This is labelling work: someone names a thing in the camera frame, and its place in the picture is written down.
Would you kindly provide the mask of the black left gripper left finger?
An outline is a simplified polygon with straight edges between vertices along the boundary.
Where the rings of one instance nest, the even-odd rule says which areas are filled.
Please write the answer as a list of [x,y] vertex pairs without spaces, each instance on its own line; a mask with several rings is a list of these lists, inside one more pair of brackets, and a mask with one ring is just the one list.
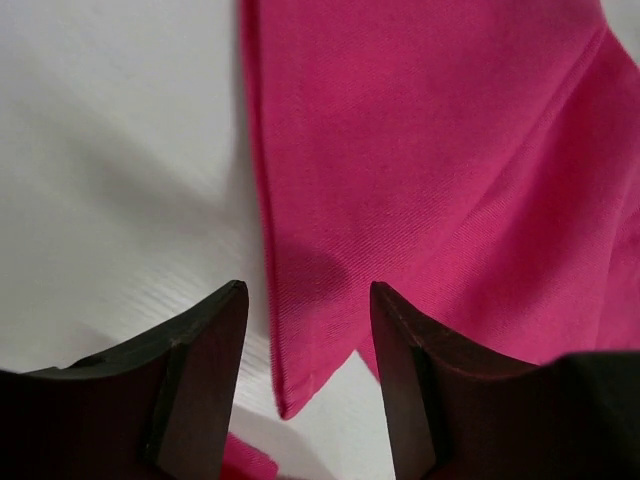
[[5,479],[215,479],[248,318],[234,280],[67,368],[1,375]]

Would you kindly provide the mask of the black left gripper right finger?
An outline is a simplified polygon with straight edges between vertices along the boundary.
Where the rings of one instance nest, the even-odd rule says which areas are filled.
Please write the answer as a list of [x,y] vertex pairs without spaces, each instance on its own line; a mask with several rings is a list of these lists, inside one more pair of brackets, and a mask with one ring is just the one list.
[[428,317],[389,285],[370,318],[399,479],[635,479],[639,355],[537,366]]

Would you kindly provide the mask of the pink trousers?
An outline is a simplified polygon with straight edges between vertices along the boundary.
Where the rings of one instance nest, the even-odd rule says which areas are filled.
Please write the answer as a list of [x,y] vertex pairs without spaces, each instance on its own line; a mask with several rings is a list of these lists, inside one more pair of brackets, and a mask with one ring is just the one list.
[[639,71],[597,1],[243,1],[280,431],[244,474],[389,479],[369,287],[542,363],[639,345]]

